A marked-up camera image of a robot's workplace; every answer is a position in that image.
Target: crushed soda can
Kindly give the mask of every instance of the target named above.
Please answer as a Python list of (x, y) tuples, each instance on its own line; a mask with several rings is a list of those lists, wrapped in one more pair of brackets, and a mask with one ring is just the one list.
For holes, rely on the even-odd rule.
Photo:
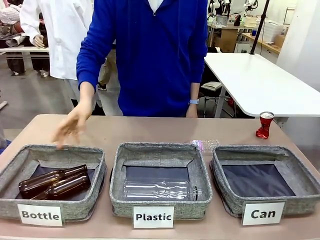
[(268, 139), (269, 138), (269, 129), (272, 120), (275, 115), (272, 112), (264, 111), (260, 113), (260, 122), (261, 127), (255, 132), (255, 135), (260, 139)]

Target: concrete floor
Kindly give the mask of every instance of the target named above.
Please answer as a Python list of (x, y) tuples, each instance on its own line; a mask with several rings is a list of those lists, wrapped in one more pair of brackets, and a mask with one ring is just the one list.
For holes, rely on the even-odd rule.
[[(68, 114), (72, 109), (64, 82), (60, 79), (41, 78), (26, 64), (27, 72), (24, 76), (11, 76), (11, 70), (5, 59), (0, 58), (0, 100), (8, 101), (8, 105), (0, 111), (0, 121), (7, 139), (13, 140), (20, 131), (39, 114)], [(117, 75), (111, 77), (108, 91), (99, 91), (99, 96), (106, 115), (121, 116), (117, 99), (120, 86)], [(207, 102), (207, 118), (214, 116), (214, 101)], [(198, 115), (203, 117), (204, 103), (200, 101)], [(306, 157), (320, 171), (320, 147), (317, 142), (297, 145)]]

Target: blurred hand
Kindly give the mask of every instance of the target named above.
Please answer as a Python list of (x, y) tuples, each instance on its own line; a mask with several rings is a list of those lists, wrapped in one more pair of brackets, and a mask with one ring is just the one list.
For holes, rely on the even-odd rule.
[(33, 39), (32, 44), (35, 45), (38, 49), (44, 49), (44, 36), (40, 34), (36, 35)]
[(85, 130), (86, 121), (92, 114), (92, 102), (89, 99), (81, 100), (79, 104), (67, 115), (57, 127), (52, 141), (57, 143), (57, 148), (61, 149), (66, 138), (72, 135), (79, 143), (79, 133)]
[(188, 111), (186, 111), (186, 118), (190, 119), (197, 119), (198, 118), (198, 112), (197, 112), (197, 105), (196, 104), (190, 104)]

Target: white label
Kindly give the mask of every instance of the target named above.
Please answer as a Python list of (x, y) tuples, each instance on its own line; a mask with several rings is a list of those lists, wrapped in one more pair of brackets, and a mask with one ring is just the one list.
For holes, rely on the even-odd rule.
[(173, 206), (133, 207), (133, 227), (135, 229), (172, 229), (174, 227)]
[(278, 224), (282, 218), (285, 202), (247, 203), (242, 225)]
[(59, 206), (34, 206), (18, 204), (23, 224), (61, 227), (63, 225)]

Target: black pole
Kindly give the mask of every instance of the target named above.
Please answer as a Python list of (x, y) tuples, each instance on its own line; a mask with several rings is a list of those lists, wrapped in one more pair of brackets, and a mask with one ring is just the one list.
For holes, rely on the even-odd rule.
[(255, 54), (255, 49), (256, 49), (256, 46), (257, 46), (257, 43), (258, 43), (259, 35), (260, 35), (262, 26), (263, 26), (264, 21), (265, 21), (266, 16), (267, 16), (267, 9), (268, 9), (268, 5), (269, 5), (269, 1), (270, 0), (266, 0), (266, 2), (265, 2), (264, 10), (263, 10), (263, 13), (261, 15), (260, 24), (259, 24), (258, 30), (256, 31), (256, 35), (255, 35), (255, 38), (254, 38), (253, 46), (251, 48), (251, 52), (250, 52), (251, 55)]

